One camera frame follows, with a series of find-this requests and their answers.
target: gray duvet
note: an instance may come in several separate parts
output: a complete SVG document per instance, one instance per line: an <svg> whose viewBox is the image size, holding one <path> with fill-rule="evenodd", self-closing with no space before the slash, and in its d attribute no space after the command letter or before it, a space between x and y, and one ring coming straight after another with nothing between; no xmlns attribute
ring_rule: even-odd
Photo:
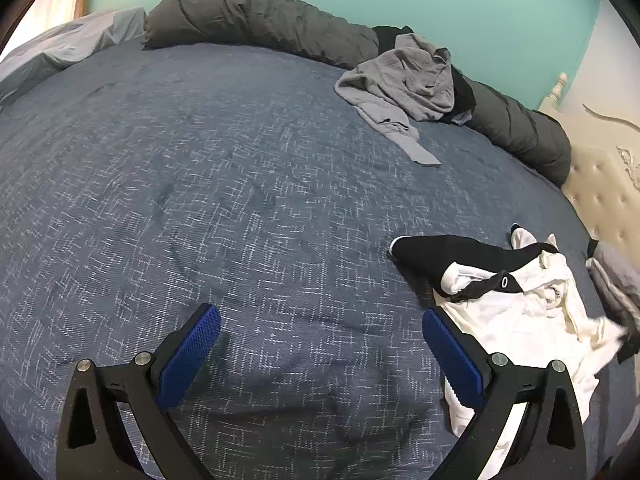
<svg viewBox="0 0 640 480"><path fill-rule="evenodd" d="M129 41L0 113L0 416L45 479L75 362L130 360L203 301L223 336L172 415L216 478L428 478L454 437L424 301L385 254L398 235L554 232L602 313L554 186L467 127L417 123L442 166L410 162L334 93L340 74ZM590 472L635 398L631 362L600 379Z"/></svg>

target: tufted headboard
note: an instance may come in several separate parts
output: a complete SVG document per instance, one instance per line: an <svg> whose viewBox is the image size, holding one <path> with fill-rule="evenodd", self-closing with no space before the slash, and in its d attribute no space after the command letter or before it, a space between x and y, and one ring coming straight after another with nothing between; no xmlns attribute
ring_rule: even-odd
<svg viewBox="0 0 640 480"><path fill-rule="evenodd" d="M595 105L584 105L580 117L562 113L558 98L565 82L561 74L539 108L562 124L571 141L562 192L591 237L615 245L640 266L640 126Z"/></svg>

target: patterned bedsheet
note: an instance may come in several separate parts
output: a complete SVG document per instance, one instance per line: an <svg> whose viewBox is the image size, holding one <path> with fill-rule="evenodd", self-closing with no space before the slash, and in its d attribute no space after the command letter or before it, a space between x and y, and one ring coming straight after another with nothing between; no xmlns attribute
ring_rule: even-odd
<svg viewBox="0 0 640 480"><path fill-rule="evenodd" d="M602 313L556 188L465 127L418 124L442 166L412 164L334 93L340 74L133 40L2 111L0 416L45 479L75 362L154 349L203 301L223 336L172 415L216 478L428 478L454 437L423 305L385 254L398 235L554 232ZM635 397L631 362L601 379L591 472Z"/></svg>

